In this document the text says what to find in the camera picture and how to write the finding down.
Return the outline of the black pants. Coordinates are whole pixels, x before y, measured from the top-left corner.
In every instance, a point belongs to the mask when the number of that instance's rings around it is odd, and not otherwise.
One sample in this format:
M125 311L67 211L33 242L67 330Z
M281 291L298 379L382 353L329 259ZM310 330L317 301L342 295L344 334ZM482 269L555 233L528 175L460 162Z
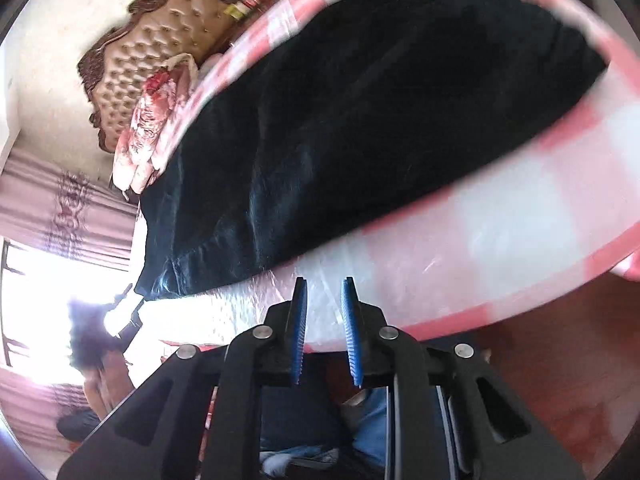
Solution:
M482 168L606 70L523 0L340 0L213 96L142 194L146 300L239 283Z

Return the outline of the red white checkered tablecloth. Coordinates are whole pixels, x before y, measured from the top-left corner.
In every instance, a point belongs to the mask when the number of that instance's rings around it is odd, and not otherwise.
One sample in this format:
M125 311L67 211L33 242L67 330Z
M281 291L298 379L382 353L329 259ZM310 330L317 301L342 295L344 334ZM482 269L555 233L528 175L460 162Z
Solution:
M295 261L230 287L146 304L168 344L222 346L308 285L306 347L344 346L341 288L430 339L532 310L639 247L639 59L578 0L528 0L579 28L608 69L566 117L513 154Z

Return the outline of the pink patterned curtain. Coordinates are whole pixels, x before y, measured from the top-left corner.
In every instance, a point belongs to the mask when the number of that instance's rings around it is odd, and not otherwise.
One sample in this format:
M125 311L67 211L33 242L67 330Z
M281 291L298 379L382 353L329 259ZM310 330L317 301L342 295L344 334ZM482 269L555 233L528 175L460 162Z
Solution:
M137 208L112 191L14 148L1 173L1 236L126 271Z

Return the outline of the floral pink quilt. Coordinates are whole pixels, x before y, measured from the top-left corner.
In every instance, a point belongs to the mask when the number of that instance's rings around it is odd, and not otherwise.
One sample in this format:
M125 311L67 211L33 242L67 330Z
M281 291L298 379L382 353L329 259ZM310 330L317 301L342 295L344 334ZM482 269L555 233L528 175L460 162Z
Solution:
M129 126L119 136L112 181L123 193L141 194L165 171L178 140L178 120L186 103L221 55L198 66L181 53L168 58L142 84Z

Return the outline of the tufted tan headboard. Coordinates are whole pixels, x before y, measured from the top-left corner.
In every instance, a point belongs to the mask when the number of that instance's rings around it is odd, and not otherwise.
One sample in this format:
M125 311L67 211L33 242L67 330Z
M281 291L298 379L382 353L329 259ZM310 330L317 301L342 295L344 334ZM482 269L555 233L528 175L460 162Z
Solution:
M186 53L202 65L234 29L224 11L240 0L134 0L126 24L108 30L77 64L99 148L115 151L130 124L142 84L163 63Z

